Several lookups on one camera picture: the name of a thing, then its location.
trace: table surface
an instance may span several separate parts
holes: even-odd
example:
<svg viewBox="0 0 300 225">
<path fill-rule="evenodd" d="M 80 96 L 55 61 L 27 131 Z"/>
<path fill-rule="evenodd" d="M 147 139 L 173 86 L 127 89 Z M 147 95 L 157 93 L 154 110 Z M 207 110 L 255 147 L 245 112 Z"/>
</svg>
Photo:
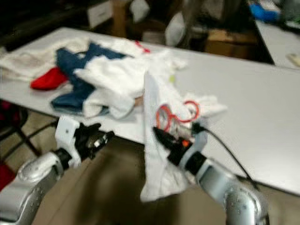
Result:
<svg viewBox="0 0 300 225">
<path fill-rule="evenodd" d="M 300 55 L 300 35 L 261 21 L 255 23 L 275 65 L 300 69 L 286 57 L 291 53 Z"/>
<path fill-rule="evenodd" d="M 89 36 L 112 40 L 114 37 L 61 28 L 26 45 L 18 51 L 43 48 L 67 37 Z M 166 47 L 144 43 L 153 51 Z M 211 129 L 232 149 L 237 158 L 259 182 L 300 195 L 300 74 L 298 70 L 275 67 L 246 60 L 171 48 L 189 66 L 176 75 L 181 94 L 213 94 L 229 107 L 228 113 Z M 0 98 L 38 112 L 60 116 L 49 105 L 62 90 L 36 91 L 25 82 L 3 79 Z M 110 115 L 76 119 L 102 123 L 102 130 L 144 143 L 142 109 L 115 120 Z M 236 174 L 242 171 L 219 145 L 209 137 L 204 154 L 220 161 Z"/>
</svg>

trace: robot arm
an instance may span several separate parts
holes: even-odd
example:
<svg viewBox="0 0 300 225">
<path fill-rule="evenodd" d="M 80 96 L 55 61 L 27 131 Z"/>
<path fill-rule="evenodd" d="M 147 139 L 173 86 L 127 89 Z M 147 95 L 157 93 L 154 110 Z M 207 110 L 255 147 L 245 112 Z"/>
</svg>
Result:
<svg viewBox="0 0 300 225">
<path fill-rule="evenodd" d="M 223 207 L 227 225 L 265 224 L 268 205 L 262 194 L 242 184 L 216 160 L 201 154 L 207 142 L 205 132 L 176 124 L 172 127 L 172 135 L 156 127 L 153 130 L 157 139 L 170 150 L 168 160 L 193 174 L 196 183 Z M 187 138 L 194 138 L 195 142 L 187 144 Z"/>
<path fill-rule="evenodd" d="M 43 197 L 64 170 L 78 167 L 87 157 L 94 158 L 114 136 L 113 132 L 99 132 L 99 127 L 61 117 L 55 133 L 59 149 L 25 163 L 15 180 L 0 192 L 0 225 L 30 225 Z"/>
</svg>

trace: black chair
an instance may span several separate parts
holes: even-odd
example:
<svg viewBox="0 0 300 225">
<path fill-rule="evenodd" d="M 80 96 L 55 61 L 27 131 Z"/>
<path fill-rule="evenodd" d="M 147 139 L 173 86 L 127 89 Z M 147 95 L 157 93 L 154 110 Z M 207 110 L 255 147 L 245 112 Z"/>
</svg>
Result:
<svg viewBox="0 0 300 225">
<path fill-rule="evenodd" d="M 36 156 L 40 156 L 41 152 L 34 147 L 30 139 L 21 130 L 27 119 L 28 112 L 26 109 L 0 100 L 0 142 L 17 133 L 32 152 Z"/>
</svg>

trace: white cloth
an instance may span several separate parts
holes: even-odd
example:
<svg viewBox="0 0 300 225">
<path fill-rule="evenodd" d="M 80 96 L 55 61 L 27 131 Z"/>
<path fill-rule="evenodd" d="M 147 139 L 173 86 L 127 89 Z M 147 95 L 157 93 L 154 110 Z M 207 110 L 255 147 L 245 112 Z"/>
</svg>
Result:
<svg viewBox="0 0 300 225">
<path fill-rule="evenodd" d="M 46 49 L 13 52 L 0 59 L 0 67 L 12 71 L 15 79 L 31 81 L 55 67 L 56 50 L 65 47 L 74 53 L 84 52 L 88 43 L 87 37 L 78 37 L 56 42 Z"/>
<path fill-rule="evenodd" d="M 165 29 L 165 43 L 168 46 L 176 46 L 182 40 L 186 33 L 186 25 L 184 23 L 182 12 L 178 12 L 173 16 Z"/>
<path fill-rule="evenodd" d="M 150 7 L 145 0 L 133 0 L 129 9 L 135 23 L 141 22 L 150 12 Z"/>
<path fill-rule="evenodd" d="M 74 71 L 78 77 L 97 88 L 83 104 L 84 115 L 96 116 L 106 105 L 110 107 L 113 117 L 124 117 L 134 107 L 135 98 L 143 95 L 144 76 L 150 67 L 168 80 L 185 66 L 184 60 L 173 57 L 168 50 L 138 58 L 109 60 L 104 56 L 94 57 L 84 69 Z"/>
<path fill-rule="evenodd" d="M 88 50 L 90 41 L 88 37 L 76 37 L 58 41 L 45 49 L 13 52 L 0 59 L 0 67 L 7 70 L 4 75 L 9 78 L 32 81 L 55 67 L 58 49 L 64 47 L 73 53 L 85 52 Z M 142 48 L 127 39 L 116 39 L 110 42 L 93 40 L 93 42 L 115 52 L 134 57 L 143 53 Z"/>
<path fill-rule="evenodd" d="M 220 116 L 227 110 L 214 96 L 198 98 L 189 94 L 187 98 L 200 104 L 201 116 L 208 120 L 208 124 L 211 117 Z M 189 119 L 190 111 L 183 102 L 184 98 L 178 91 L 150 69 L 145 77 L 144 92 L 146 182 L 140 196 L 143 202 L 180 193 L 190 184 L 185 173 L 168 162 L 169 151 L 158 142 L 152 130 L 156 125 L 156 111 L 163 104 L 168 104 L 179 118 Z"/>
</svg>

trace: laundry pile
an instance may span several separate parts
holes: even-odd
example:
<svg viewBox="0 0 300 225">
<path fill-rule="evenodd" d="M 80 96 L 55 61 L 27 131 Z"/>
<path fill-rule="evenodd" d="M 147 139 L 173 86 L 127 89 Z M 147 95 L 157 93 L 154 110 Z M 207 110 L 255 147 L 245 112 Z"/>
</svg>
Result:
<svg viewBox="0 0 300 225">
<path fill-rule="evenodd" d="M 88 37 L 0 59 L 3 75 L 30 82 L 33 89 L 53 90 L 69 82 L 72 90 L 51 101 L 55 110 L 85 117 L 109 111 L 117 119 L 128 115 L 143 96 L 144 76 L 150 68 L 169 80 L 185 66 L 169 50 L 150 52 L 127 39 L 105 42 Z"/>
</svg>

